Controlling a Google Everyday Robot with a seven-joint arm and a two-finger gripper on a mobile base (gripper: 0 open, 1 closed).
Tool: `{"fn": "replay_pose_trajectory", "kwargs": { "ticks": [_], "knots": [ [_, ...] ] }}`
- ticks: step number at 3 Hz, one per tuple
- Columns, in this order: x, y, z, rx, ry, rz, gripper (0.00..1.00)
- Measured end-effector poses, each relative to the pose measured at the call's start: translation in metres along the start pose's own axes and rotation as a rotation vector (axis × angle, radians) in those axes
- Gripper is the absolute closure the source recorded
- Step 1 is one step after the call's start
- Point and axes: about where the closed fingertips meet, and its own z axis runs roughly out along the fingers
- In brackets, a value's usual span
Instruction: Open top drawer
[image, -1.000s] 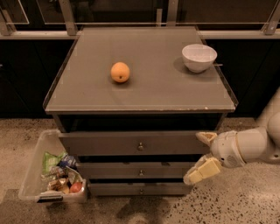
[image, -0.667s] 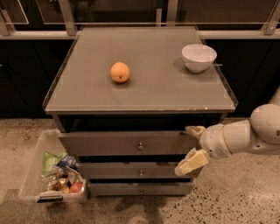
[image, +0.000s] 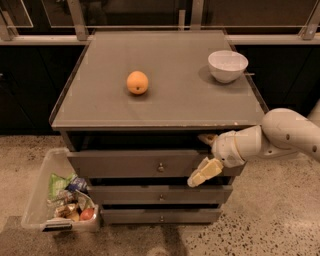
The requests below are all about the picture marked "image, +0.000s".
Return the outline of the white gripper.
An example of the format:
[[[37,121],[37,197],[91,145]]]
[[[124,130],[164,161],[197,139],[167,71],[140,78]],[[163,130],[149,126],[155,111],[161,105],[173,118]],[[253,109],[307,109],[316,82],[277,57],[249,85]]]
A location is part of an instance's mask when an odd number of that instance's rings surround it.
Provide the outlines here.
[[[197,187],[219,175],[223,165],[227,168],[244,165],[250,157],[257,156],[262,150],[260,126],[253,126],[241,131],[229,131],[219,136],[200,134],[198,139],[206,145],[213,145],[212,153],[215,158],[206,157],[201,161],[187,180],[189,187]]]

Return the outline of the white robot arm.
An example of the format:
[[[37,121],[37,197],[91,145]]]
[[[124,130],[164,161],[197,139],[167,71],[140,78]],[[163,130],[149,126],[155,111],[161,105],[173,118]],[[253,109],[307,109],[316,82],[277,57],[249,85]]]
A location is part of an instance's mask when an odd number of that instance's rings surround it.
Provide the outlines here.
[[[265,114],[261,124],[220,135],[200,134],[211,147],[213,158],[204,158],[187,180],[197,187],[224,168],[243,166],[249,159],[276,159],[304,153],[320,161],[320,127],[301,114],[286,108]]]

